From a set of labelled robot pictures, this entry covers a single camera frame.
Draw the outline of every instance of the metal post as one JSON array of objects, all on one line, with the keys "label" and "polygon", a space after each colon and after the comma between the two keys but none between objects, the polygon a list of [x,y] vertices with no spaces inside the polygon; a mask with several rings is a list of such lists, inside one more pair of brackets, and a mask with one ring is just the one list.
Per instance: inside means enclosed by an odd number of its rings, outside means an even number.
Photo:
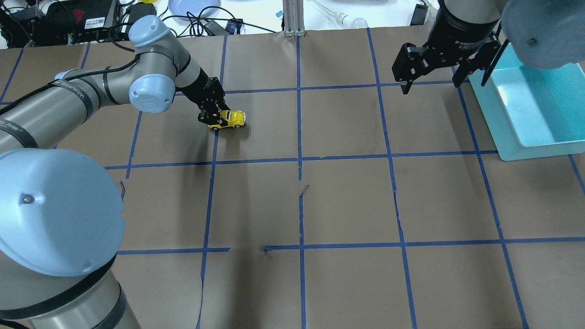
[{"label": "metal post", "polygon": [[305,36],[302,0],[283,0],[284,35]]}]

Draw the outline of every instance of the light blue joint cap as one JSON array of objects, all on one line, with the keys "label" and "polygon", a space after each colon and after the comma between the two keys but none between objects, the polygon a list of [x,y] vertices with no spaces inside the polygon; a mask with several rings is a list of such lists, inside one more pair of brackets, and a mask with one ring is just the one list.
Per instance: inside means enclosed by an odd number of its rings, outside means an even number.
[{"label": "light blue joint cap", "polygon": [[62,78],[64,78],[67,75],[67,73],[69,73],[71,71],[75,71],[75,70],[79,70],[79,69],[78,68],[72,68],[71,70],[67,70],[67,71],[64,71],[64,72],[61,72],[61,73],[57,73],[57,75],[55,76],[55,80],[62,79]]},{"label": "light blue joint cap", "polygon": [[28,269],[87,275],[122,243],[118,187],[86,155],[62,149],[3,153],[0,186],[0,250]]},{"label": "light blue joint cap", "polygon": [[140,48],[159,40],[170,30],[158,16],[147,15],[132,25],[128,37],[134,46]]},{"label": "light blue joint cap", "polygon": [[147,74],[136,79],[128,92],[130,103],[139,111],[162,113],[175,96],[175,82],[162,74]]}]

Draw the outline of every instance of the teal bin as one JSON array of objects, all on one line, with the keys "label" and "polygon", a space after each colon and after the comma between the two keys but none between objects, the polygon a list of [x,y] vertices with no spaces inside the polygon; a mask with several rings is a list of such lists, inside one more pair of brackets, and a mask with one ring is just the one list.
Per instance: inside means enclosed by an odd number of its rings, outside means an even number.
[{"label": "teal bin", "polygon": [[502,160],[585,152],[585,74],[523,65],[507,47],[485,87],[469,77]]}]

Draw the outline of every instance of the white surface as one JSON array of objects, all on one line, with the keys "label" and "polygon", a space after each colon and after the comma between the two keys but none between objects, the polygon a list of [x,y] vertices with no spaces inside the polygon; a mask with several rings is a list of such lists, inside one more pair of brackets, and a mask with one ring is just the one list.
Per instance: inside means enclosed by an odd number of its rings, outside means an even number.
[{"label": "white surface", "polygon": [[[54,1],[41,1],[41,11],[45,12]],[[123,4],[128,2],[130,0],[121,0]],[[5,3],[7,7],[26,5],[25,0],[6,0]],[[378,28],[409,25],[416,4],[421,4],[422,0],[321,0],[321,3],[332,11],[341,11],[355,18],[363,18],[371,28]],[[158,0],[154,3],[159,14],[167,9],[167,4],[168,0]],[[221,6],[234,14],[236,18],[242,18],[244,23],[255,24],[274,31],[282,30],[282,20],[276,17],[276,13],[283,10],[282,0],[223,0]],[[304,11],[306,30],[343,29],[333,17],[312,0],[304,1]],[[163,18],[170,15],[172,15],[171,12],[167,11]],[[231,17],[226,12],[219,11],[216,18]],[[164,22],[177,33],[181,33],[188,26],[188,22],[179,18],[170,18]],[[218,21],[218,23],[221,26],[226,25],[225,21]],[[246,26],[242,31],[242,34],[255,33],[267,32],[251,26]],[[5,41],[0,40],[0,49],[3,48],[6,48]]]}]

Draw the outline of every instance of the toy car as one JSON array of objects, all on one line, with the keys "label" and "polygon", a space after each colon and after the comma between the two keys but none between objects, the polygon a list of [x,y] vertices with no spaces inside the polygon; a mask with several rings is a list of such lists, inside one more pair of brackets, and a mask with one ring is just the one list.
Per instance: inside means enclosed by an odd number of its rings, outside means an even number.
[{"label": "toy car", "polygon": [[220,130],[222,128],[240,128],[246,124],[246,114],[240,110],[228,111],[222,110],[219,112],[224,123],[221,125],[210,125],[211,130]]}]

